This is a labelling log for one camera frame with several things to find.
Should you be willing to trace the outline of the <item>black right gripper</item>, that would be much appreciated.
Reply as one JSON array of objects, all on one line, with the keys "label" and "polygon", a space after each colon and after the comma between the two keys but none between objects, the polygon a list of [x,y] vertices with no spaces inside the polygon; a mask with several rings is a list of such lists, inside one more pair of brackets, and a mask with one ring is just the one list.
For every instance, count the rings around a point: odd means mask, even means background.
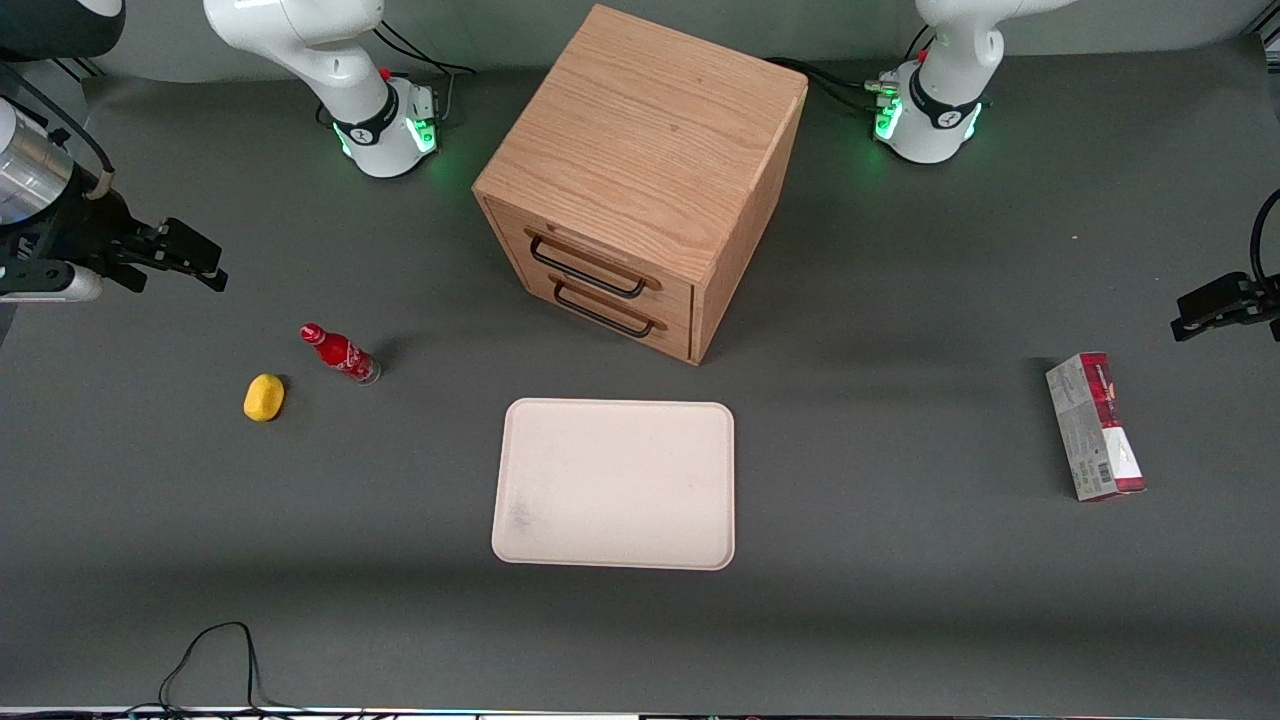
[{"label": "black right gripper", "polygon": [[184,222],[156,228],[136,220],[118,193],[90,201],[72,193],[50,208],[3,227],[4,299],[97,299],[105,281],[140,293],[145,266],[186,268],[214,292],[229,275],[219,268],[221,246]]}]

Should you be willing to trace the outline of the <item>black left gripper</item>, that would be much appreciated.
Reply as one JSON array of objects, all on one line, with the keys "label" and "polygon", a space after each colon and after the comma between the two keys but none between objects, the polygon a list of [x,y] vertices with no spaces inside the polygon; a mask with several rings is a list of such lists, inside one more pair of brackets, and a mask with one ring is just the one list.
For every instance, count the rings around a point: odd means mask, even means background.
[{"label": "black left gripper", "polygon": [[1261,281],[1244,272],[1224,274],[1178,300],[1179,315],[1171,322],[1172,337],[1185,342],[1207,331],[1235,325],[1265,323],[1277,343],[1279,329],[1279,274]]}]

